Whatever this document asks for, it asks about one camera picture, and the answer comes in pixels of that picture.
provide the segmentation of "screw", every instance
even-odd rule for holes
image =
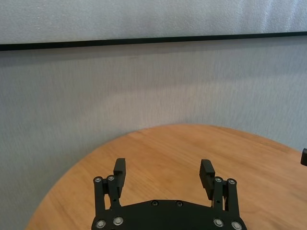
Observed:
[[[183,206],[183,203],[179,200],[179,201],[176,201],[176,205],[177,205],[178,207],[182,207],[182,206]]]
[[[116,226],[121,225],[124,222],[124,219],[122,217],[116,217],[113,220],[113,224],[115,224]]]
[[[214,219],[213,222],[217,227],[222,227],[224,225],[221,219]]]
[[[233,221],[231,225],[235,230],[242,230],[242,225],[236,221]]]
[[[96,223],[96,228],[102,229],[105,225],[106,225],[106,222],[103,219],[101,219]]]
[[[156,200],[152,201],[152,206],[158,206],[158,204],[159,204],[158,201],[156,201]]]

